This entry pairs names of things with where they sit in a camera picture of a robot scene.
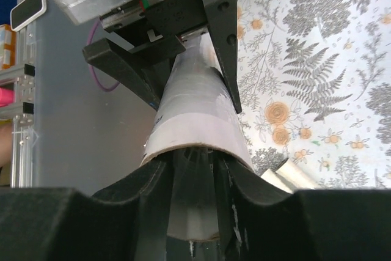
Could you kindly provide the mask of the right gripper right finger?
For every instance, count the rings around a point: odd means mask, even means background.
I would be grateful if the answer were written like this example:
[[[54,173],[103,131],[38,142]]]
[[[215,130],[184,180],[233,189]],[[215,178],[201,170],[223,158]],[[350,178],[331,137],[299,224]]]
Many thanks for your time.
[[[225,260],[389,260],[390,191],[286,193],[238,160],[213,161]]]

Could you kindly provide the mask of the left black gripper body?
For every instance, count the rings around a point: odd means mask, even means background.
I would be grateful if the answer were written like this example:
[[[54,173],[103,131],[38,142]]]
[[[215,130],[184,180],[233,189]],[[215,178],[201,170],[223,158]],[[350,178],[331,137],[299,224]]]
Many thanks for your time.
[[[150,64],[174,58],[191,39],[209,34],[202,0],[136,0],[100,18],[134,47],[131,53]]]

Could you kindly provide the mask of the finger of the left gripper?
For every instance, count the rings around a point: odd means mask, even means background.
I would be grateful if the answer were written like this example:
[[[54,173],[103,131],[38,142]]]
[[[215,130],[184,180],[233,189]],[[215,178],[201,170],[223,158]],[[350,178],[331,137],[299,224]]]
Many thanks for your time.
[[[208,31],[235,111],[242,112],[237,82],[237,0],[202,0]]]
[[[85,46],[82,52],[89,65],[114,78],[158,110],[162,84],[152,65],[106,38]]]

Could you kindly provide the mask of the white shuttlecock tube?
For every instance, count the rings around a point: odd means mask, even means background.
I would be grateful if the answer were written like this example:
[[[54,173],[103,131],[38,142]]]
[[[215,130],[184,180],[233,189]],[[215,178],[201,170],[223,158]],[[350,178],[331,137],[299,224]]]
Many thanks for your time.
[[[164,88],[143,163],[174,156],[174,187],[167,233],[189,241],[218,236],[211,155],[219,152],[253,168],[238,115],[223,82],[208,34],[185,44]]]

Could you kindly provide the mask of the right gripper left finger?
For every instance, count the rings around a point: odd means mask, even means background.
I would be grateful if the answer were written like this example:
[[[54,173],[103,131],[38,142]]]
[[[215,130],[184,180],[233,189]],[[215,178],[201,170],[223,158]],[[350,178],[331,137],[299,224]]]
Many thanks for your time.
[[[2,260],[164,260],[171,166],[151,161],[89,197],[1,190]]]

